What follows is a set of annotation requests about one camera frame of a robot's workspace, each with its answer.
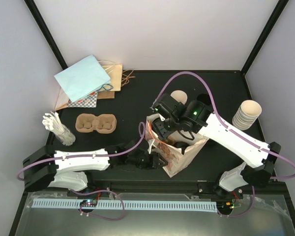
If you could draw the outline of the cream bear paper bag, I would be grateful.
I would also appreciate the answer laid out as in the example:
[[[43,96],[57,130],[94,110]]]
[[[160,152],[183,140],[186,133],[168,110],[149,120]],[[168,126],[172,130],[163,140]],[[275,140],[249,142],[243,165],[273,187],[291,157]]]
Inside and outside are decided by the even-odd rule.
[[[169,177],[173,177],[188,167],[205,146],[208,138],[195,135],[195,139],[191,141],[182,137],[178,132],[174,132],[165,141],[161,141],[160,136],[152,130],[151,126],[157,118],[159,115],[146,117],[145,139],[149,145],[148,151],[159,153],[167,161],[163,169]]]

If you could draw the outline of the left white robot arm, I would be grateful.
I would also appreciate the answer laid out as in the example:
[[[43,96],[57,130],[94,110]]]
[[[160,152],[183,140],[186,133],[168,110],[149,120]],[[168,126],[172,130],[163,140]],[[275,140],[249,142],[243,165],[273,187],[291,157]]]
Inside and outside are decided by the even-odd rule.
[[[109,167],[133,165],[143,170],[161,169],[168,162],[152,150],[146,142],[118,144],[94,151],[67,152],[47,145],[23,161],[18,179],[24,182],[27,192],[46,188],[66,188],[91,196],[96,185],[87,171],[104,171]]]

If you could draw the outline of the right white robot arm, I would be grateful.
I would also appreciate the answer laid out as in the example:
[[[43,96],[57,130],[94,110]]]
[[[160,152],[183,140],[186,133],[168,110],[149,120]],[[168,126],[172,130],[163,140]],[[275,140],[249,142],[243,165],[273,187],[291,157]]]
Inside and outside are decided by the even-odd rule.
[[[189,140],[201,135],[214,140],[243,160],[238,167],[221,175],[213,187],[217,197],[225,198],[236,188],[246,185],[263,188],[270,181],[276,154],[281,150],[278,143],[267,144],[245,134],[218,118],[211,106],[199,100],[184,105],[170,95],[163,94],[151,109],[159,114],[159,118],[152,123],[152,129],[160,140],[166,140],[174,132],[181,136],[188,132]]]

